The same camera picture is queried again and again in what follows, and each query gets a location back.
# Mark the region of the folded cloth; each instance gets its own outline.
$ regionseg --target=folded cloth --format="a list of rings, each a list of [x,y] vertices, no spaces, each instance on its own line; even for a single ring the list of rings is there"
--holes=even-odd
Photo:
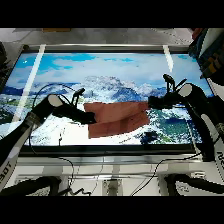
[[[86,112],[94,112],[96,124],[88,125],[89,138],[118,135],[148,124],[147,102],[86,103]]]

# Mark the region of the brown cloth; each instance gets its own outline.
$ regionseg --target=brown cloth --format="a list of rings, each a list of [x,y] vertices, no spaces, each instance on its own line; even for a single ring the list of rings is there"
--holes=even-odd
[[[149,123],[147,102],[85,103],[84,108],[95,113],[97,122],[88,125],[89,138],[123,134]]]

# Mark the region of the screen bezel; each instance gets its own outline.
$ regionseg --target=screen bezel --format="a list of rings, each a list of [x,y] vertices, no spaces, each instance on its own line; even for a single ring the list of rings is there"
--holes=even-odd
[[[23,47],[17,60],[23,53],[38,53],[41,45],[29,45]],[[186,45],[168,45],[170,54],[188,54]],[[44,53],[164,53],[162,45],[46,45]],[[152,144],[152,145],[76,145],[76,146],[33,146],[39,156],[144,156],[144,155],[180,155],[195,154],[193,144]],[[29,146],[24,145],[21,157],[33,157]]]

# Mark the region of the sky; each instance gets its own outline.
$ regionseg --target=sky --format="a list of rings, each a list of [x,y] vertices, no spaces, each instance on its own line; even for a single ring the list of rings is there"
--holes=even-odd
[[[22,54],[7,82],[7,86],[24,88],[37,53]],[[187,82],[200,86],[207,94],[211,90],[195,59],[186,54],[171,54],[170,71],[165,54],[136,53],[44,53],[34,82],[83,82],[88,76],[114,76],[121,81],[144,83],[155,88],[165,86],[163,74],[171,75],[176,83]]]

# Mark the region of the screen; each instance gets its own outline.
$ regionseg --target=screen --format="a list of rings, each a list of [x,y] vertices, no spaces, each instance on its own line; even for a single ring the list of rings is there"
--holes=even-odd
[[[207,96],[213,95],[207,81],[199,78],[201,72],[196,60],[187,54],[171,54],[168,61],[165,54],[158,53],[44,53],[30,84],[29,96],[23,98],[37,55],[20,56],[0,95],[1,137],[21,124],[37,92],[50,83],[63,83],[75,90],[85,88],[78,102],[81,110],[85,102],[147,101],[149,96],[164,96],[163,74],[171,75],[176,84],[187,78],[187,82],[201,87]],[[73,91],[65,87],[49,86],[40,93],[36,103],[50,93],[63,94],[69,100],[73,95]],[[150,109],[146,113],[149,124],[135,131],[92,139],[88,138],[88,125],[50,115],[32,133],[31,142],[58,145],[61,138],[61,145],[186,144],[192,143],[192,135],[195,142],[201,142],[185,108]]]

